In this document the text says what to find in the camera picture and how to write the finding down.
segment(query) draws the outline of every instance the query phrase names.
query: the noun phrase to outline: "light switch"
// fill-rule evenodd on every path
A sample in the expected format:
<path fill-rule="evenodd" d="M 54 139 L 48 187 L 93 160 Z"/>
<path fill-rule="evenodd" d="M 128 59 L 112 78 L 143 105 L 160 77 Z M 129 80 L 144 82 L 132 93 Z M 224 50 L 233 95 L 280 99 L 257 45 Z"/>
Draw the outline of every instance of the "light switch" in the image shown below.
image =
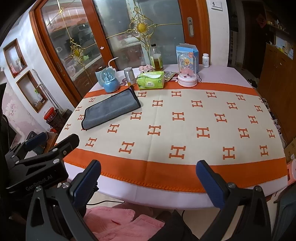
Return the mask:
<path fill-rule="evenodd" d="M 217 10 L 223 11 L 222 2 L 220 2 L 220 1 L 212 1 L 211 5 L 212 5 L 212 7 L 211 7 L 212 9 L 217 9 Z"/>

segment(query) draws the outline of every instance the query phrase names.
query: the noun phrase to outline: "red jar lid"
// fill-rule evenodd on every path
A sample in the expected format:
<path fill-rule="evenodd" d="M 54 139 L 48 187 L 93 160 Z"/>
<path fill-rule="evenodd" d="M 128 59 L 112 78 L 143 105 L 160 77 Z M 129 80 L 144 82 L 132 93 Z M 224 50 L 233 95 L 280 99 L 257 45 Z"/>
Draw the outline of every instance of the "red jar lid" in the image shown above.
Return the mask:
<path fill-rule="evenodd" d="M 45 116 L 44 116 L 44 119 L 47 120 L 51 115 L 54 115 L 55 114 L 55 110 L 53 107 L 51 107 L 48 112 L 46 112 Z"/>

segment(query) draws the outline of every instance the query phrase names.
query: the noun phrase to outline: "pink plush clothing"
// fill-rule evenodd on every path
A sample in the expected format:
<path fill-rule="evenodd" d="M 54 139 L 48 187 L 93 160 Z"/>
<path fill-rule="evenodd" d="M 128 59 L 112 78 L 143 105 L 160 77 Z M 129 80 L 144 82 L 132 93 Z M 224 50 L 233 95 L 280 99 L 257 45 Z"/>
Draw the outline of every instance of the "pink plush clothing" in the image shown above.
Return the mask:
<path fill-rule="evenodd" d="M 100 241 L 147 241 L 164 225 L 146 215 L 132 221 L 134 214 L 131 209 L 94 207 L 83 219 Z"/>

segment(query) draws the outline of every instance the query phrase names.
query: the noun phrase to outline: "orange and beige tablecloth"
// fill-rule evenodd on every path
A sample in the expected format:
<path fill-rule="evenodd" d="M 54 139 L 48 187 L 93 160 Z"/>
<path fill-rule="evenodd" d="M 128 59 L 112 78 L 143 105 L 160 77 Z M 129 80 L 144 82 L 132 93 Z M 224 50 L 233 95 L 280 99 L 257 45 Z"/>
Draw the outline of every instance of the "orange and beige tablecloth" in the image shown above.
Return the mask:
<path fill-rule="evenodd" d="M 135 93 L 140 109 L 85 131 L 85 109 L 114 94 L 87 93 L 57 140 L 72 133 L 80 138 L 65 162 L 85 168 L 96 159 L 105 177 L 175 193 L 204 192 L 195 174 L 202 159 L 239 187 L 287 175 L 279 134 L 254 89 L 221 83 L 184 88 L 168 82 L 164 89 Z"/>

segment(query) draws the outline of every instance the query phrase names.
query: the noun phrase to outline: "glass door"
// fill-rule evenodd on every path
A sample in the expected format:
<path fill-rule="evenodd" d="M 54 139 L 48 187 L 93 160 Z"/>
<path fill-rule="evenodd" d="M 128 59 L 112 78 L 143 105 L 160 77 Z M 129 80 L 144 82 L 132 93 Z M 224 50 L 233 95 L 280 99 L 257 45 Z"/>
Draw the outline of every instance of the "glass door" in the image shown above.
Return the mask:
<path fill-rule="evenodd" d="M 176 45 L 184 43 L 178 0 L 93 0 L 118 70 L 150 64 L 150 45 L 163 64 L 176 64 Z"/>
<path fill-rule="evenodd" d="M 42 6 L 41 14 L 62 67 L 83 98 L 98 82 L 95 72 L 106 65 L 82 2 L 48 0 Z"/>

